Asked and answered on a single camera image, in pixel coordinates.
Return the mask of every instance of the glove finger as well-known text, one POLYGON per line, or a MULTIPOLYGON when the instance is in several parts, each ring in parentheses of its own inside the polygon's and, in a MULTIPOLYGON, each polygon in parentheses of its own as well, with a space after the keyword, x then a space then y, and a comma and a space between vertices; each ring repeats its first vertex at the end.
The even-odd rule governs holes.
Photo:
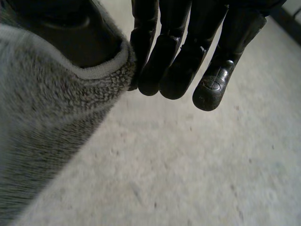
POLYGON ((161 94, 181 98, 198 72, 228 8, 215 0, 193 0, 188 35, 180 53, 160 81, 161 94))
POLYGON ((132 0, 132 13, 135 25, 130 42, 137 57, 137 68, 130 91, 137 89, 138 77, 150 54, 158 20, 158 0, 132 0))
POLYGON ((150 59, 138 81, 141 93, 152 96, 159 90, 159 81, 173 62, 182 41, 191 0, 160 0, 161 33, 150 59))
POLYGON ((218 107, 245 48, 266 21, 258 10, 230 6, 211 63, 192 97, 197 108, 212 111, 218 107))

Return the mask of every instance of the gray floor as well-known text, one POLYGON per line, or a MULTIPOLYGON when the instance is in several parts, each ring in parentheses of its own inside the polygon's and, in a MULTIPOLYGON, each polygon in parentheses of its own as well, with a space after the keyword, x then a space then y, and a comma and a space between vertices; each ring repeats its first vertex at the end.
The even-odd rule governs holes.
MULTIPOLYGON (((104 0, 127 36, 130 0, 104 0)), ((301 48, 272 20, 220 107, 126 93, 19 226, 301 226, 301 48)))

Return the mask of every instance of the gray fleece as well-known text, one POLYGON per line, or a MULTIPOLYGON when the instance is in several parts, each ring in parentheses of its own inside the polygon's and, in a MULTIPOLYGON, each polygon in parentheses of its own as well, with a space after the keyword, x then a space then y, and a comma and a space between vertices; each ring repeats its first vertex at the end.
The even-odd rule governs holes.
POLYGON ((134 73, 123 38, 109 62, 73 65, 37 35, 0 14, 0 226, 5 226, 89 139, 134 73))

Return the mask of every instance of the floor stain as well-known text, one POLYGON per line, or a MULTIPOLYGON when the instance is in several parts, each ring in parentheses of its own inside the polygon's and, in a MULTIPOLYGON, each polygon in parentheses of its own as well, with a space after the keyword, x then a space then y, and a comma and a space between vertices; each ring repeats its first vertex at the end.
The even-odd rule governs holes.
POLYGON ((236 210, 237 210, 237 212, 238 212, 238 215, 239 215, 240 220, 241 220, 242 222, 244 222, 244 214, 243 214, 243 212, 239 209, 238 206, 236 206, 236 210))
POLYGON ((140 196, 140 188, 139 188, 139 186, 135 182, 130 182, 130 186, 131 186, 131 188, 133 190, 133 193, 136 196, 138 202, 142 205, 143 202, 142 202, 142 198, 140 196))

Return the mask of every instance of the concrete floor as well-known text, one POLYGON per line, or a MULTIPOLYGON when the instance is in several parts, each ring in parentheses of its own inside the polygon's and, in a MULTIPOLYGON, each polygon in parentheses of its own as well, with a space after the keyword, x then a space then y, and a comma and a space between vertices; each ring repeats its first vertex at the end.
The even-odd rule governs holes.
MULTIPOLYGON (((129 36, 130 0, 103 2, 129 36)), ((206 113, 212 51, 180 100, 126 93, 16 225, 301 226, 301 48, 269 19, 206 113)))

